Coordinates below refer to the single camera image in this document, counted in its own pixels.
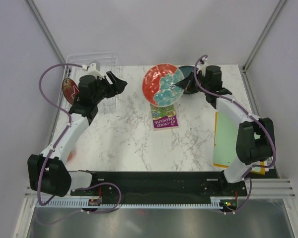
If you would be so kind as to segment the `dark teal glazed plate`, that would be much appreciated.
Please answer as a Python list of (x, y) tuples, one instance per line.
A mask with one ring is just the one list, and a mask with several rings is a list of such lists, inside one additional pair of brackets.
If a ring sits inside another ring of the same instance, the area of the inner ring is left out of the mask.
[(188, 91), (194, 91), (194, 90), (197, 90), (196, 87), (195, 87), (195, 83), (193, 82), (194, 81), (194, 78), (193, 78), (193, 70), (194, 70), (194, 67), (193, 66), (189, 66), (189, 65), (184, 65), (184, 66), (180, 66), (179, 67), (180, 71), (183, 73), (184, 77), (190, 77), (192, 78), (192, 84), (191, 84), (191, 87), (189, 89), (183, 89), (184, 91), (185, 90), (188, 90)]

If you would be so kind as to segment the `red and blue plate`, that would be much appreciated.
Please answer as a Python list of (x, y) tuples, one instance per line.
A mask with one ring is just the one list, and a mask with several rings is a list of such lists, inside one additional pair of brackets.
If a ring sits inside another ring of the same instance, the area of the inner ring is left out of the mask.
[(157, 64), (143, 78), (143, 95), (156, 107), (170, 106), (184, 94), (184, 89), (176, 86), (184, 78), (178, 67), (168, 63)]

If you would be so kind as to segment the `red floral small plate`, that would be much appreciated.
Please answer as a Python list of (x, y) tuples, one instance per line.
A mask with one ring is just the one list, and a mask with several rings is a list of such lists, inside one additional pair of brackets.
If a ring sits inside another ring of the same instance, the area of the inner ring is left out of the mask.
[(76, 95), (79, 93), (79, 89), (72, 79), (65, 78), (62, 81), (62, 92), (65, 99), (72, 105)]

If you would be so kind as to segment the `grey-blue plate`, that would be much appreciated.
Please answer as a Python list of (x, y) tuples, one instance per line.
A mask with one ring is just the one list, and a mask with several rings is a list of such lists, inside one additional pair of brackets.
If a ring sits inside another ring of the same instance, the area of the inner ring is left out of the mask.
[(194, 90), (194, 91), (188, 91), (188, 90), (185, 90), (184, 91), (184, 95), (191, 95), (191, 94), (196, 94), (196, 93), (199, 93), (200, 91), (199, 90)]

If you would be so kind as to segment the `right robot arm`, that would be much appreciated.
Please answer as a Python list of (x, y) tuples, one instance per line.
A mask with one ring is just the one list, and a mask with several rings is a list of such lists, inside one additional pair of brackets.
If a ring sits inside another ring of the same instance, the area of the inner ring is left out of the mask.
[(219, 66), (209, 65), (203, 70), (195, 68), (188, 77), (175, 83), (175, 86), (189, 92), (203, 92), (214, 109), (224, 113), (238, 126), (235, 146), (237, 157), (224, 170), (222, 179), (217, 184), (221, 194), (231, 194), (235, 190), (235, 183), (243, 180), (252, 168), (260, 168), (260, 162), (272, 158), (271, 164), (265, 168), (274, 166), (276, 148), (272, 120), (250, 113), (223, 87)]

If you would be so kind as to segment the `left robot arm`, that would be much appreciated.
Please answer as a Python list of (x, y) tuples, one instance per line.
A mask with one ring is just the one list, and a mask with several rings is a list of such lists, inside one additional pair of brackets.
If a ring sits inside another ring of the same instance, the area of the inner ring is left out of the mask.
[(89, 172), (69, 172), (65, 163), (80, 136), (91, 125), (98, 113), (98, 104), (121, 94), (127, 82), (113, 72), (105, 76), (92, 73), (82, 76), (78, 83), (66, 78), (62, 83), (65, 97), (72, 105), (66, 112), (69, 121), (60, 135), (39, 155), (31, 155), (27, 161), (30, 187), (40, 196), (46, 193), (63, 197), (70, 190), (81, 189), (88, 195), (99, 190), (98, 181)]

